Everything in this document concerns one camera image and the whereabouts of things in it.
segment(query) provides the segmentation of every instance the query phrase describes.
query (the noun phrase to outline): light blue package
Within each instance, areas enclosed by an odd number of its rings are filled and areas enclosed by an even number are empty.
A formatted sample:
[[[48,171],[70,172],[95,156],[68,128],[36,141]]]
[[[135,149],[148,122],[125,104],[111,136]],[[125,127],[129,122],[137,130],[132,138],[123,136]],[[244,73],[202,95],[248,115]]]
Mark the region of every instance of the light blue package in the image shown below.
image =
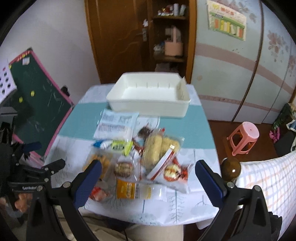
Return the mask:
[[[131,141],[138,112],[125,113],[104,109],[101,120],[94,133],[94,138]]]

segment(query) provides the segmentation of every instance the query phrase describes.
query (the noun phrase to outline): wooden bedpost knob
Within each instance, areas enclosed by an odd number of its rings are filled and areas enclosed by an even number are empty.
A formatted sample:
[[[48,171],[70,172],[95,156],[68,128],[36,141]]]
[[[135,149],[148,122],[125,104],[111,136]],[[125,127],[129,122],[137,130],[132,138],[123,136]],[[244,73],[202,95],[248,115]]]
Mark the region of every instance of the wooden bedpost knob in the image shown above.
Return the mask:
[[[241,172],[241,165],[236,158],[227,158],[220,166],[222,178],[226,182],[236,179]]]

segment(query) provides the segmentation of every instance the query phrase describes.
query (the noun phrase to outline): green chalkboard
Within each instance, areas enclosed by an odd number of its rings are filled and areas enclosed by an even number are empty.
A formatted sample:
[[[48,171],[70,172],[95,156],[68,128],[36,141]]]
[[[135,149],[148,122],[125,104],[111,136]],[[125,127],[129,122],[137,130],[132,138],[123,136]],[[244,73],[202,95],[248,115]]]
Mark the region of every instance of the green chalkboard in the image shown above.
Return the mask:
[[[24,143],[40,141],[42,148],[36,152],[44,156],[73,105],[51,79],[32,49],[16,57],[9,67],[17,92],[5,106],[17,111],[14,134]]]

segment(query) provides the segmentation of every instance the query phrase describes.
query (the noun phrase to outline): beige pants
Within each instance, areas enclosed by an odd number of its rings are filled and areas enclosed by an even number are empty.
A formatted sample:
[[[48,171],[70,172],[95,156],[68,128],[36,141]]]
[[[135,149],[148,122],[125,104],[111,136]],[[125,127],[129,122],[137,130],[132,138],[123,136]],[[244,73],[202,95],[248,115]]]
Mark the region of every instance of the beige pants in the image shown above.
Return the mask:
[[[61,208],[56,207],[56,210],[59,221],[67,238],[69,240],[76,241],[67,221],[64,218]],[[89,213],[84,209],[79,209],[79,211],[99,241],[126,241],[124,234],[105,227],[105,224],[99,220],[102,216]],[[20,241],[22,240],[20,237],[25,237],[23,232],[24,230],[21,231],[20,228],[14,230],[14,234]],[[126,229],[126,234],[129,241],[182,241],[183,225],[158,227],[135,224]]]

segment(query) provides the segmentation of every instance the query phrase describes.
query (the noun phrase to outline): pink plastic stool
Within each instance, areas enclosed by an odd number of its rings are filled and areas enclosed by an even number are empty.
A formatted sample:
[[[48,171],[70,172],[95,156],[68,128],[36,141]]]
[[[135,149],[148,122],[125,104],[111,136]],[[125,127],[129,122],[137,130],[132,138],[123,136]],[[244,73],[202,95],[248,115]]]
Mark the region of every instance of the pink plastic stool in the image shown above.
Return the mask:
[[[237,144],[237,146],[234,145],[232,140],[232,137],[235,134],[239,134],[242,137],[242,139]],[[235,156],[236,154],[248,154],[251,148],[256,143],[258,137],[259,137],[259,131],[253,123],[248,121],[241,123],[239,127],[236,128],[229,137],[227,137],[227,140],[230,141],[230,145],[232,147],[232,155]],[[250,143],[249,149],[247,151],[242,151],[242,149],[249,143]]]

